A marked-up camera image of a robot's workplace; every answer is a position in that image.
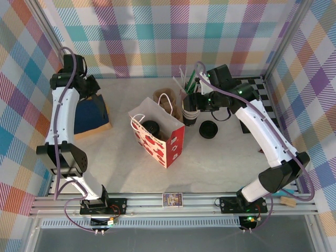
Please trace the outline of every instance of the red and white paper bag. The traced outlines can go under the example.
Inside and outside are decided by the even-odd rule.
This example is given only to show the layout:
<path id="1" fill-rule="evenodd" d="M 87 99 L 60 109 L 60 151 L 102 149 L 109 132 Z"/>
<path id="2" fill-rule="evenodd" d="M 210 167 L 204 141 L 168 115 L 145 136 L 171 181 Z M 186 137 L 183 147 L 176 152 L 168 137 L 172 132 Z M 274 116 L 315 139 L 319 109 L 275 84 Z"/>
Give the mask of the red and white paper bag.
<path id="1" fill-rule="evenodd" d="M 160 164 L 168 168 L 182 153 L 184 124 L 168 114 L 149 97 L 128 114 L 138 144 L 144 147 Z M 141 125 L 149 120 L 159 124 L 160 132 L 168 140 L 161 141 L 155 138 Z"/>

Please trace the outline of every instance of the black lid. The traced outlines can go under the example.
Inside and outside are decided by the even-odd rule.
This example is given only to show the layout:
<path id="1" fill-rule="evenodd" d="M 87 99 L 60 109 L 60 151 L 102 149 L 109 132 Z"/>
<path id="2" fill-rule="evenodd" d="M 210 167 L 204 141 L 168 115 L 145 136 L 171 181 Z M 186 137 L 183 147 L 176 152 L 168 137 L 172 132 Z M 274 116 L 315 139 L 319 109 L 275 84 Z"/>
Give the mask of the black lid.
<path id="1" fill-rule="evenodd" d="M 213 121 L 202 122 L 199 129 L 201 136 L 207 139 L 214 138 L 218 132 L 218 127 Z"/>
<path id="2" fill-rule="evenodd" d="M 160 131 L 160 127 L 157 122 L 154 121 L 145 121 L 141 124 L 149 133 L 157 138 L 157 135 Z"/>

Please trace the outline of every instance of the small card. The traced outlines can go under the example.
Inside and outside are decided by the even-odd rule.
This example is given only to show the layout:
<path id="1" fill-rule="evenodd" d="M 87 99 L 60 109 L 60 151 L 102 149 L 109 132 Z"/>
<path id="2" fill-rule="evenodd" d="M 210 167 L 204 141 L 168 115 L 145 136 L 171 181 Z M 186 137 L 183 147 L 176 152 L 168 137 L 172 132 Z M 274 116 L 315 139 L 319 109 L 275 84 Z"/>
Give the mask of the small card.
<path id="1" fill-rule="evenodd" d="M 162 207 L 183 207 L 182 193 L 163 193 Z"/>

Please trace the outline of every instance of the plaid fabric wall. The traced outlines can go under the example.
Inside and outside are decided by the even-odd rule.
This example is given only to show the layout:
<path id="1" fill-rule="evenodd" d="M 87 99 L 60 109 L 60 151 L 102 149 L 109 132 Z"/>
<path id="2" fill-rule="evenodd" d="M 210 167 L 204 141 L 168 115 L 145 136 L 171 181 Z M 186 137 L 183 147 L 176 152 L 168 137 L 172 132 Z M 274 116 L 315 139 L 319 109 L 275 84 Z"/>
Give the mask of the plaid fabric wall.
<path id="1" fill-rule="evenodd" d="M 300 2 L 40 0 L 61 42 L 85 56 L 96 78 L 179 76 L 179 65 L 191 74 L 197 60 L 258 76 Z"/>
<path id="2" fill-rule="evenodd" d="M 336 0 L 315 0 L 269 88 L 287 139 L 311 157 L 315 199 L 336 251 Z"/>
<path id="3" fill-rule="evenodd" d="M 24 3 L 0 8 L 0 251 L 18 251 L 36 195 L 49 172 L 35 154 L 52 105 L 49 78 L 58 58 Z"/>

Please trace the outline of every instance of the bag handle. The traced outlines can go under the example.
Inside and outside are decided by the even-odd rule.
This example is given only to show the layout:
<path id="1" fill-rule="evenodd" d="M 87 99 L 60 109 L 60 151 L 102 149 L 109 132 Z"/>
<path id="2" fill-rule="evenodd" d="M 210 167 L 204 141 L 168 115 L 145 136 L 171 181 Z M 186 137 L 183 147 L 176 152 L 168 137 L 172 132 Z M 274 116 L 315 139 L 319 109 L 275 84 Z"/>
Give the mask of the bag handle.
<path id="1" fill-rule="evenodd" d="M 167 97 L 167 100 L 168 100 L 169 105 L 170 105 L 170 108 L 171 108 L 170 115 L 172 115 L 172 113 L 173 113 L 173 106 L 172 106 L 172 103 L 170 102 L 170 99 L 169 99 L 169 97 L 168 97 L 168 95 L 167 95 L 166 93 L 162 93 L 162 94 L 160 95 L 160 97 L 159 97 L 159 101 L 158 101 L 157 103 L 158 103 L 158 105 L 160 105 L 160 100 L 161 100 L 161 97 L 162 97 L 163 95 L 165 95 L 165 96 Z"/>
<path id="2" fill-rule="evenodd" d="M 145 115 L 144 114 L 136 114 L 135 116 L 132 117 L 131 119 L 131 127 L 132 129 L 134 129 L 135 131 L 138 131 L 138 132 L 141 132 L 140 130 L 137 130 L 134 126 L 133 126 L 133 120 L 135 117 L 137 116 L 142 116 L 142 118 L 138 121 L 139 123 L 145 118 Z"/>

